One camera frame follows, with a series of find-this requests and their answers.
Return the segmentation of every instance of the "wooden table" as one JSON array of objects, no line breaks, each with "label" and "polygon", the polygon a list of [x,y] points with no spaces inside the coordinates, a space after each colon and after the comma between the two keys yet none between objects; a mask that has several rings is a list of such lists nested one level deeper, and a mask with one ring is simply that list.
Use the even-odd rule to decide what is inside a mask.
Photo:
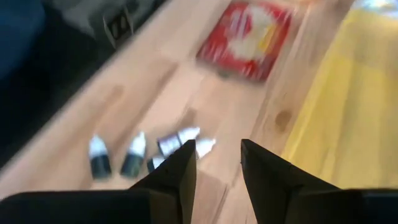
[{"label": "wooden table", "polygon": [[[240,140],[280,154],[315,70],[349,4],[288,2],[295,24],[268,81],[222,79],[195,52],[230,0],[170,0],[2,170],[0,196],[26,190],[125,189],[118,175],[140,130],[150,139],[199,125],[217,139],[198,161],[193,223],[255,223],[240,168]],[[93,182],[88,141],[106,142],[115,175]]]}]

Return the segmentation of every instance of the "red package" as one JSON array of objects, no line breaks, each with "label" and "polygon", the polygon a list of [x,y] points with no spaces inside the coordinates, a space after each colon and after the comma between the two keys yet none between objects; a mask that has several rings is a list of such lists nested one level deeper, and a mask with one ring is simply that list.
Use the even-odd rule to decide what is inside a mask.
[{"label": "red package", "polygon": [[250,80],[265,81],[287,36],[291,13],[269,2],[232,2],[197,53]]}]

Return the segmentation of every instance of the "yellow surface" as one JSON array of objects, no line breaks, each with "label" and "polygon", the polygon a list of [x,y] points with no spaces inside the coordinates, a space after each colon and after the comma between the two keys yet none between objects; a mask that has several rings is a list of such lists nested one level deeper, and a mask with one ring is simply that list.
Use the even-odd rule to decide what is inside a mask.
[{"label": "yellow surface", "polygon": [[342,188],[398,187],[398,20],[349,12],[282,157]]}]

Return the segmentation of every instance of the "small bottle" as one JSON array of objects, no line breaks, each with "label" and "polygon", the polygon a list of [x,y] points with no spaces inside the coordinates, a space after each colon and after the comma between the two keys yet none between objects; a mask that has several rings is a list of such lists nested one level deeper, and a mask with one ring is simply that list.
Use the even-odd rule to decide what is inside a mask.
[{"label": "small bottle", "polygon": [[165,158],[163,156],[155,156],[150,159],[147,163],[148,172],[154,171],[156,168],[158,168],[158,166],[161,165],[163,161],[165,161]]},{"label": "small bottle", "polygon": [[157,140],[159,151],[164,157],[167,158],[188,140],[195,139],[199,135],[199,133],[199,127],[184,128],[176,134],[160,138]]},{"label": "small bottle", "polygon": [[120,174],[130,178],[137,177],[144,162],[145,153],[145,134],[140,132],[130,143]]},{"label": "small bottle", "polygon": [[90,158],[91,174],[94,179],[102,179],[111,175],[108,150],[104,141],[98,135],[94,135],[90,141],[88,156]]},{"label": "small bottle", "polygon": [[208,154],[213,149],[213,146],[215,144],[216,144],[215,139],[199,139],[199,140],[197,140],[197,143],[196,143],[197,159],[201,159],[203,156]]}]

